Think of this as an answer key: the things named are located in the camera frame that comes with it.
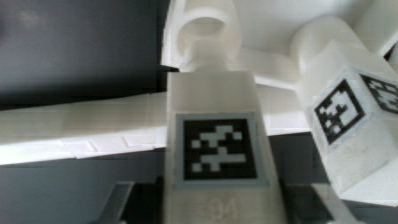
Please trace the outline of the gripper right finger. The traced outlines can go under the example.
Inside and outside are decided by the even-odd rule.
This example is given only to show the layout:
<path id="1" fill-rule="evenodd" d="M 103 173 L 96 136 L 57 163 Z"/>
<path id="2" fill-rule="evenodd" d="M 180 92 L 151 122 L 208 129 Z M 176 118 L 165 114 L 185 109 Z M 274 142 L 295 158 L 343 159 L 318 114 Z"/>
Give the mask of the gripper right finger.
<path id="1" fill-rule="evenodd" d="M 356 218 L 331 185 L 325 183 L 315 183 L 311 187 L 332 216 L 332 220 L 327 222 L 327 224 L 366 224 Z"/>

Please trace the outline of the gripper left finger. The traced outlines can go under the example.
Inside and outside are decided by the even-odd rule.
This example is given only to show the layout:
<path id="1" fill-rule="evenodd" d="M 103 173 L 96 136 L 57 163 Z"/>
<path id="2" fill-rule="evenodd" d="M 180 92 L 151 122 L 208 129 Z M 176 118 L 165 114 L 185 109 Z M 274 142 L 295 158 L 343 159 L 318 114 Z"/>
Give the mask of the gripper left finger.
<path id="1" fill-rule="evenodd" d="M 123 214 L 133 187 L 135 183 L 132 181 L 114 184 L 98 218 L 89 224 L 128 224 Z"/>

